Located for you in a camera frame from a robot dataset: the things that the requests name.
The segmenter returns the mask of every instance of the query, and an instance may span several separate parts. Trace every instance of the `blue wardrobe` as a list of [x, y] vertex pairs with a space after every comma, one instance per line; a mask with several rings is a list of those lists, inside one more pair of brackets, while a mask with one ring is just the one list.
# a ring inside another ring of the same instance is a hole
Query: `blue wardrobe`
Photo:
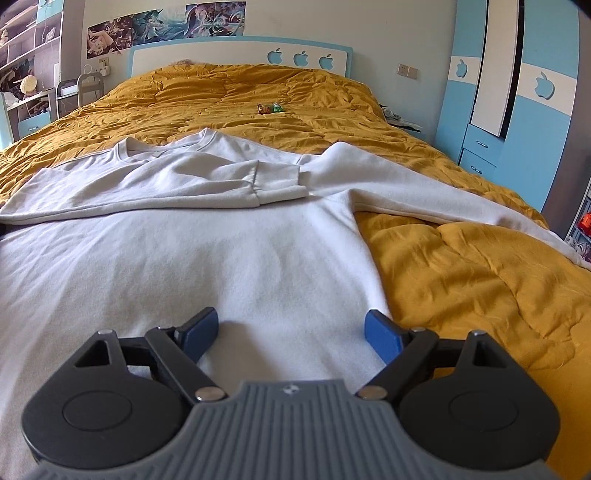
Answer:
[[457, 0], [434, 146], [542, 211], [578, 73], [579, 12], [570, 0]]

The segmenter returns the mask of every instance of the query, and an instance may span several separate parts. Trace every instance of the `mustard yellow comforter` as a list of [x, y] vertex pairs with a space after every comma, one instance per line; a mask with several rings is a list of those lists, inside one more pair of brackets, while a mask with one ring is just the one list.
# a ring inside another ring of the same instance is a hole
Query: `mustard yellow comforter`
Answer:
[[[257, 103], [284, 113], [259, 115]], [[39, 168], [133, 137], [165, 144], [204, 127], [298, 153], [346, 141], [454, 187], [544, 219], [514, 192], [471, 175], [386, 124], [364, 85], [275, 66], [168, 67], [128, 80], [6, 149], [0, 203]], [[591, 272], [521, 233], [475, 223], [430, 225], [356, 215], [395, 319], [445, 338], [485, 329], [556, 403], [549, 464], [567, 479], [591, 470]]]

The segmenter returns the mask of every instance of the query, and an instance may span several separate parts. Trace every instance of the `white wall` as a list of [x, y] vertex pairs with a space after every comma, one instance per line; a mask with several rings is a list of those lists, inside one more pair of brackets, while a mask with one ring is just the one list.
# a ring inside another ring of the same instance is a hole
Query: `white wall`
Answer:
[[[86, 28], [183, 0], [86, 0]], [[367, 84], [382, 104], [423, 126], [437, 129], [449, 71], [456, 0], [246, 0], [245, 35], [300, 38], [353, 48], [352, 78]], [[111, 54], [112, 88], [126, 76], [127, 54]], [[419, 69], [418, 80], [396, 74], [399, 63]]]

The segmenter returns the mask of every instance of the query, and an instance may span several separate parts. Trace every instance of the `apple-shaped cutout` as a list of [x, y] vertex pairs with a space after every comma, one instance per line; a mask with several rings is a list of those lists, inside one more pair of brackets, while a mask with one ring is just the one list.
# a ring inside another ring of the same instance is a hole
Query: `apple-shaped cutout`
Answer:
[[544, 74], [544, 72], [540, 72], [542, 77], [536, 77], [536, 82], [538, 85], [534, 89], [535, 94], [538, 97], [542, 97], [546, 100], [550, 100], [554, 95], [554, 84], [548, 80], [548, 77]]
[[462, 79], [466, 76], [466, 73], [468, 73], [468, 65], [460, 59], [460, 63], [457, 64], [456, 76]]
[[320, 68], [323, 70], [332, 70], [332, 61], [333, 59], [330, 57], [330, 53], [326, 56], [326, 57], [320, 57], [320, 60], [318, 61], [318, 65], [320, 65]]
[[308, 54], [305, 50], [302, 53], [296, 53], [294, 55], [294, 63], [298, 67], [305, 67], [308, 65]]
[[267, 54], [267, 60], [269, 61], [269, 63], [279, 65], [283, 61], [283, 59], [281, 58], [281, 54], [282, 51], [280, 48], [276, 49], [275, 51], [270, 51]]

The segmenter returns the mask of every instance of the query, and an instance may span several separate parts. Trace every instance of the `anime poster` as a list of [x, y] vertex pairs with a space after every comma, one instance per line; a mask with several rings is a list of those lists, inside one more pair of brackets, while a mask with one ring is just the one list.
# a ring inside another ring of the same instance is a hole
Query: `anime poster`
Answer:
[[86, 58], [131, 48], [131, 15], [115, 18], [88, 29]]
[[186, 38], [230, 37], [244, 33], [246, 2], [187, 5]]
[[246, 2], [212, 2], [116, 18], [88, 28], [86, 58], [178, 38], [243, 35], [245, 13]]
[[131, 18], [133, 45], [184, 37], [186, 30], [185, 6], [148, 10], [131, 15]]

